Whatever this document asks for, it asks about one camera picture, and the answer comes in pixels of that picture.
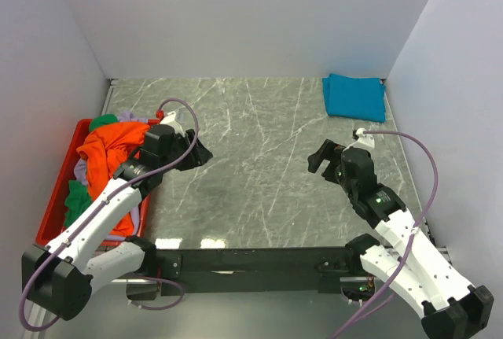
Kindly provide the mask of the orange t shirt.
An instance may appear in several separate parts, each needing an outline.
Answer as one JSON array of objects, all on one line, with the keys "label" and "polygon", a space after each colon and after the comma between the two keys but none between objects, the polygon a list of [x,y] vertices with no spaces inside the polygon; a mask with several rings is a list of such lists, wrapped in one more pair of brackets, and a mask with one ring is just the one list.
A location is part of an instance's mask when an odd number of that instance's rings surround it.
[{"label": "orange t shirt", "polygon": [[76,152],[86,162],[87,193],[92,201],[131,152],[144,143],[149,128],[148,123],[119,121],[113,114],[90,122],[89,134]]}]

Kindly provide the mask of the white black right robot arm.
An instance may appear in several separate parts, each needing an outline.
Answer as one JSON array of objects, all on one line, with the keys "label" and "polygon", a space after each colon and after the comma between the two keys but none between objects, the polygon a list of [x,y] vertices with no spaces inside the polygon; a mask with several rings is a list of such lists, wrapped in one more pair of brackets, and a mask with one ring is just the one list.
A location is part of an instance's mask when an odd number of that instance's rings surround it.
[{"label": "white black right robot arm", "polygon": [[322,177],[338,184],[354,211],[389,245],[361,236],[347,243],[346,269],[369,273],[401,297],[418,315],[430,338],[471,338],[486,328],[494,297],[462,276],[428,236],[395,191],[378,182],[370,150],[373,140],[350,146],[326,140],[308,156],[308,171],[329,164]]}]

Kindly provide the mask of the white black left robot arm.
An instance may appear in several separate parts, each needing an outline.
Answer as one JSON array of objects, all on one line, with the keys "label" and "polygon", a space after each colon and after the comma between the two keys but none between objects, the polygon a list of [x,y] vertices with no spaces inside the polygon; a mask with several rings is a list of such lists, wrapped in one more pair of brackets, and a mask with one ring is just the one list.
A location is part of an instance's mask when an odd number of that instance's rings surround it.
[{"label": "white black left robot arm", "polygon": [[160,268],[155,245],[138,236],[95,255],[111,229],[161,184],[171,170],[185,171],[207,163],[212,154],[199,140],[198,127],[177,132],[171,124],[150,127],[108,181],[95,202],[46,246],[32,245],[21,258],[24,304],[31,301],[65,321],[75,318],[91,296],[112,280],[135,273],[155,279]]}]

